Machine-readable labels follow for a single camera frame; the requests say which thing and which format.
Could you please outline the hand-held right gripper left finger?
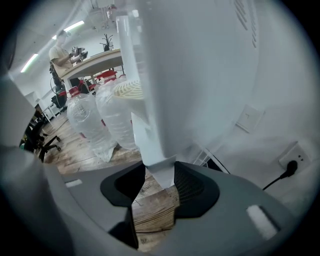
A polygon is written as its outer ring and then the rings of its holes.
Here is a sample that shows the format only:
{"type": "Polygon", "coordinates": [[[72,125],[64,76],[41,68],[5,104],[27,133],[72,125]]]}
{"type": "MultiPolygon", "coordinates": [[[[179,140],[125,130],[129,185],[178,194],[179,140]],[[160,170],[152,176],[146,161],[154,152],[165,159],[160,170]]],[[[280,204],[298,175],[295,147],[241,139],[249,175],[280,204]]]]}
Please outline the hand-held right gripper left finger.
{"type": "Polygon", "coordinates": [[[109,230],[109,234],[127,246],[138,249],[132,203],[145,183],[146,167],[139,161],[108,177],[100,184],[102,195],[115,207],[126,208],[124,220],[109,230]]]}

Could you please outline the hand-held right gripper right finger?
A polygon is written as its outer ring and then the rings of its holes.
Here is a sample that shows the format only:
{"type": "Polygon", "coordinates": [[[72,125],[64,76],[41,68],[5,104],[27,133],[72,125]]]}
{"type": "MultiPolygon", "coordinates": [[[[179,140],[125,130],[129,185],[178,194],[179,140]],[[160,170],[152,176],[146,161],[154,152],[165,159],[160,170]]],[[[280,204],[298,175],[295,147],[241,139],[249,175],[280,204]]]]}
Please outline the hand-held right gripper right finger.
{"type": "Polygon", "coordinates": [[[174,210],[176,219],[199,218],[218,201],[218,184],[193,164],[174,163],[174,185],[178,193],[179,206],[174,210]]]}

